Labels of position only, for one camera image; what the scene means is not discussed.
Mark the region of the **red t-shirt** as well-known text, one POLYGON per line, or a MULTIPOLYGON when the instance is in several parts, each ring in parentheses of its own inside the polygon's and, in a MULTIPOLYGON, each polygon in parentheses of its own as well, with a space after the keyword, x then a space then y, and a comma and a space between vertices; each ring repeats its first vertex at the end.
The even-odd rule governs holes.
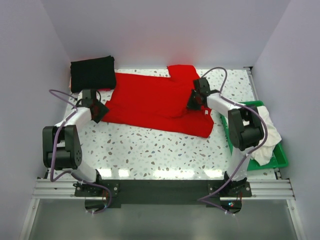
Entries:
POLYGON ((211 110, 187 108, 193 81, 199 78, 195 67, 178 64, 167 69, 168 77, 117 72, 103 122, 208 138, 214 126, 211 110))

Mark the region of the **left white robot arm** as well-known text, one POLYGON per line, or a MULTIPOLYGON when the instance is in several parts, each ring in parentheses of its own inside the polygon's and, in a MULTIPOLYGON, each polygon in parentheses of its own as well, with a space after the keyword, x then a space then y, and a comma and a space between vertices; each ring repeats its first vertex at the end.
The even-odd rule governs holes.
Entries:
POLYGON ((55 182, 70 174, 82 184, 92 196, 99 196, 104 190, 98 170, 83 160, 78 131, 87 123, 99 123, 109 112, 102 103, 101 93, 96 89, 83 89, 77 96, 50 89, 49 92, 71 106, 71 112, 55 125, 42 130, 43 164, 50 169, 50 181, 55 182))

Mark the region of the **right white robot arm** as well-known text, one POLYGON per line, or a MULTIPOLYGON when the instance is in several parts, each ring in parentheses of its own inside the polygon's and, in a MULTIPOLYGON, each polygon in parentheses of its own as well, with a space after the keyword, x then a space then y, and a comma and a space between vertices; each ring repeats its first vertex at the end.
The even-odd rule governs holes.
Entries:
POLYGON ((187 108, 200 110, 203 107, 214 110, 227 119, 228 139, 232 148, 232 160, 225 171, 223 192, 230 197, 240 190, 239 181, 247 178, 247 169, 251 153, 259 147, 265 138, 265 122, 255 105, 245 105, 224 97, 220 91, 211 90, 209 82, 202 77, 193 81, 187 108))

